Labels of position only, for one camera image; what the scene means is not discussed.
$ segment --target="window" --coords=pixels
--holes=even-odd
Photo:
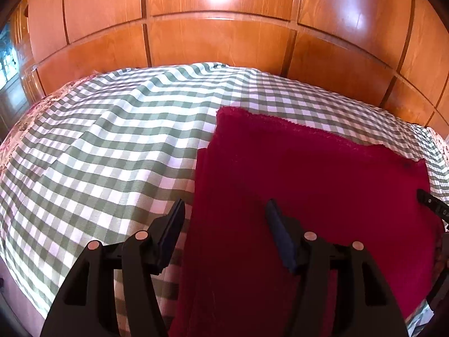
[[[10,35],[10,24],[7,23],[0,32],[0,89],[19,71],[17,53]]]

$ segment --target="silver screw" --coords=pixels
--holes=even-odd
[[[139,232],[136,233],[136,239],[139,240],[139,241],[142,241],[142,240],[144,240],[147,237],[148,237],[147,231],[139,231]]]
[[[356,250],[358,250],[358,251],[362,251],[362,250],[365,248],[365,246],[363,245],[363,243],[362,243],[362,242],[359,242],[359,241],[353,242],[353,243],[352,243],[352,246],[354,247],[354,249],[356,249]]]
[[[92,242],[89,242],[89,244],[87,245],[87,248],[90,249],[91,251],[93,251],[94,249],[97,249],[99,246],[100,246],[100,242],[92,241]]]
[[[305,232],[304,238],[306,238],[307,241],[316,241],[318,236],[316,233],[313,232]]]

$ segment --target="maroon cloth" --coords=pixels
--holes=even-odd
[[[227,107],[195,176],[171,337],[282,336],[298,279],[264,218],[270,198],[328,242],[361,241],[404,317],[431,288],[443,228],[416,200],[429,191],[425,160]]]

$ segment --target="green and white checkered fabric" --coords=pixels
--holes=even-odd
[[[279,116],[357,143],[383,144],[407,158],[425,158],[433,194],[449,200],[449,172],[428,130],[379,108],[220,63],[99,75],[36,120],[0,185],[0,255],[44,317],[89,241],[122,242],[181,197],[187,203],[186,224],[170,266],[154,278],[161,311],[170,322],[196,153],[210,141],[223,105]],[[117,280],[117,311],[125,332],[120,275]]]

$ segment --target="red cloth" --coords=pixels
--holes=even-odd
[[[282,336],[298,279],[264,218],[270,198],[328,242],[361,241],[404,317],[431,288],[443,229],[416,200],[429,191],[425,160],[226,107],[195,176],[171,337]]]

